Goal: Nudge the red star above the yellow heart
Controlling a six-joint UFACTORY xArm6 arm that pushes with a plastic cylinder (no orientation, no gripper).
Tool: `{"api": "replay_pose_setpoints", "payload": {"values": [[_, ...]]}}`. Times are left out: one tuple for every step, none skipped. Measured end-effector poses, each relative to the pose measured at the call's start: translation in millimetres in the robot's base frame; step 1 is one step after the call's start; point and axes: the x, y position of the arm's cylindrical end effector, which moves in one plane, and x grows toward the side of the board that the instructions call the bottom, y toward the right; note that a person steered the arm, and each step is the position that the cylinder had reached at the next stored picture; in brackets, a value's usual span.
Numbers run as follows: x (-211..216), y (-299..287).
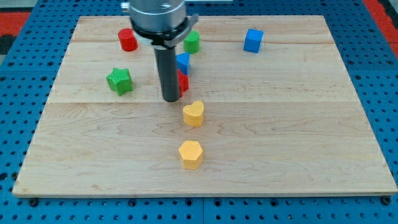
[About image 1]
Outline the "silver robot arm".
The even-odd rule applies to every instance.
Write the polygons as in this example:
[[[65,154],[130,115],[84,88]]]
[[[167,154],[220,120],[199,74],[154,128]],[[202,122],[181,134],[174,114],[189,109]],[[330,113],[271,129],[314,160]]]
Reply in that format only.
[[[198,14],[187,15],[184,0],[128,0],[121,10],[129,13],[138,41],[157,50],[183,42],[198,22]]]

